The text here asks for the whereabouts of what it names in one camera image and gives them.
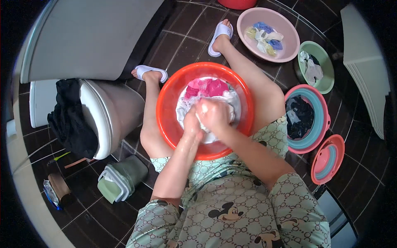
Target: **wooden stick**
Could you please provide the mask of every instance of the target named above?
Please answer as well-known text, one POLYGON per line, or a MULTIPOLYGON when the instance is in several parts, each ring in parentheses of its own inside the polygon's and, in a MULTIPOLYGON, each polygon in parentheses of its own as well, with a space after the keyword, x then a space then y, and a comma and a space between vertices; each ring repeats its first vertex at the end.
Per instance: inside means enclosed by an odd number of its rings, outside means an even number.
POLYGON ((82 158, 82 159, 80 159, 80 160, 78 160, 78 161, 76 161, 76 162, 74 162, 74 163, 68 164, 67 166, 65 166, 65 169, 66 169, 66 168, 69 168, 69 167, 72 167, 73 165, 77 165, 78 163, 81 163, 81 162, 83 162, 84 160, 86 160, 86 158, 82 158))

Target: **pink basin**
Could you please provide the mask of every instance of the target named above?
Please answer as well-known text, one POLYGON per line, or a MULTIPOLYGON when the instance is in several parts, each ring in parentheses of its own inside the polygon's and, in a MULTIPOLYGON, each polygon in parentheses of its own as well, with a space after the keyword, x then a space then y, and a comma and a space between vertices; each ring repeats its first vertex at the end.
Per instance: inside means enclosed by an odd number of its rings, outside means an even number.
POLYGON ((237 21, 237 32, 244 45, 253 54, 264 60, 276 63, 288 62, 295 58, 301 44, 298 33, 291 22, 280 13, 266 8, 251 8, 244 11, 237 21), (248 27, 259 21, 272 26, 278 33, 284 35, 284 39, 281 41, 283 50, 278 50, 275 57, 259 51, 258 48, 256 48, 256 40, 249 38, 245 34, 248 27))

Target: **red bucket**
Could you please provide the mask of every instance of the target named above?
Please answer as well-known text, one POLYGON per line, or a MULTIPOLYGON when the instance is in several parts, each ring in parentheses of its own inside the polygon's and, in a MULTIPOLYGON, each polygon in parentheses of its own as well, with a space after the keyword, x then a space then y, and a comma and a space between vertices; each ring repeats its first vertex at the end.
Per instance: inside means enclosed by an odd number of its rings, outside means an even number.
MULTIPOLYGON (((187 65, 175 72, 160 91, 156 105, 158 128, 165 141, 175 149, 182 137, 183 129, 176 119, 178 98, 187 84, 200 77, 216 77, 228 82, 238 94, 241 102, 241 118, 237 130, 249 136, 254 122, 254 104, 251 93, 242 80, 230 68, 212 62, 187 65)), ((232 150, 216 141, 198 147, 197 160, 214 160, 230 154, 232 150)))
POLYGON ((256 4, 256 0, 218 0, 223 6, 234 10, 246 10, 256 4))

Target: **foot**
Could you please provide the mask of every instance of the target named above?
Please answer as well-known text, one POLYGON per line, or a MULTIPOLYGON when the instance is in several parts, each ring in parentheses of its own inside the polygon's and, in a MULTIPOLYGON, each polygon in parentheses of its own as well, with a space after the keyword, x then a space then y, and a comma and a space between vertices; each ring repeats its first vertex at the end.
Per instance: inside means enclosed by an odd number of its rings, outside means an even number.
MULTIPOLYGON (((137 74, 137 69, 132 70, 131 74, 138 78, 137 74)), ((147 71, 144 74, 142 74, 142 79, 146 82, 147 80, 156 80, 157 82, 160 82, 161 78, 163 75, 159 71, 147 71)))
MULTIPOLYGON (((224 19, 222 22, 223 25, 226 25, 227 27, 231 28, 230 25, 230 21, 228 19, 224 19)), ((225 42, 229 42, 230 43, 230 38, 228 35, 220 35, 218 36, 215 41, 214 44, 212 45, 212 49, 214 50, 214 52, 221 52, 223 45, 225 44, 225 42)))

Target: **forearm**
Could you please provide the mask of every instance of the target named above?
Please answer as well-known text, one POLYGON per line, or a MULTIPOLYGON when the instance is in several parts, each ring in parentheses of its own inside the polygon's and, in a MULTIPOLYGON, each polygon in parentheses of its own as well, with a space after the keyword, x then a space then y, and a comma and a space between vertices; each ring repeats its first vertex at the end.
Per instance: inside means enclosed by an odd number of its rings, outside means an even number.
POLYGON ((232 127, 222 128, 217 136, 225 145, 237 153, 252 173, 267 185, 269 190, 272 189, 280 176, 295 172, 278 154, 232 127))
POLYGON ((165 199, 175 206, 179 205, 199 144, 200 141, 194 137, 182 136, 174 154, 156 179, 151 200, 165 199))

